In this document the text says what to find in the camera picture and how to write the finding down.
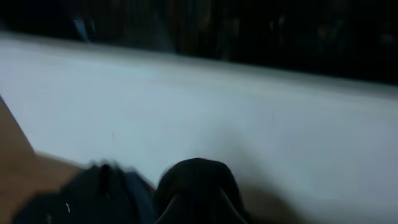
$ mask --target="wooden floor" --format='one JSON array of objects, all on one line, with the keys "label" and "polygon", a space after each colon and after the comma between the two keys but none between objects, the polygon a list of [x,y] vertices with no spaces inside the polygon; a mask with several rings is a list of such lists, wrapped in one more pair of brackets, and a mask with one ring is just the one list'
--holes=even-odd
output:
[{"label": "wooden floor", "polygon": [[35,155],[6,104],[0,99],[0,223],[9,223],[39,191],[57,191],[79,168]]}]

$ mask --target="floor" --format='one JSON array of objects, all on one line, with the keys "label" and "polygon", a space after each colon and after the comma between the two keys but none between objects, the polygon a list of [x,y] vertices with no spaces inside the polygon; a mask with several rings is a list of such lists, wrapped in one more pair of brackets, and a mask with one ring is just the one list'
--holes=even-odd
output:
[{"label": "floor", "polygon": [[39,191],[57,191],[80,169],[37,156],[0,98],[0,223],[9,223],[24,202]]}]

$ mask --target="black object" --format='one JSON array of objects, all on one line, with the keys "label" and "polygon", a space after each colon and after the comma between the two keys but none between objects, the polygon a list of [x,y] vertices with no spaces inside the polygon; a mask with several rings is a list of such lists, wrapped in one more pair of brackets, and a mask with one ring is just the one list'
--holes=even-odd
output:
[{"label": "black object", "polygon": [[77,175],[59,194],[34,197],[12,223],[139,223],[123,175],[117,168],[93,166]]},{"label": "black object", "polygon": [[154,195],[156,224],[250,223],[235,179],[217,161],[189,159],[163,176]]}]

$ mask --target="dark blue fabric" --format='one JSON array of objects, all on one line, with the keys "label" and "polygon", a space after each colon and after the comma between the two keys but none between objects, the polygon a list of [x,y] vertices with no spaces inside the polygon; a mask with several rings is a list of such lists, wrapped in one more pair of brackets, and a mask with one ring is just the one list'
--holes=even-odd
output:
[{"label": "dark blue fabric", "polygon": [[141,178],[136,172],[125,173],[125,178],[129,193],[136,200],[141,224],[154,224],[156,219],[152,197]]}]

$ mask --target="white wall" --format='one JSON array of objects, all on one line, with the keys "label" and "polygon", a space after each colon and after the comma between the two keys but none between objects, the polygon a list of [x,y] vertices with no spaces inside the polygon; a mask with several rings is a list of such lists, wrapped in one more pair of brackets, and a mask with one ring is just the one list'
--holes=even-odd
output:
[{"label": "white wall", "polygon": [[114,159],[154,184],[207,157],[311,221],[398,222],[398,88],[3,37],[0,94],[37,152]]}]

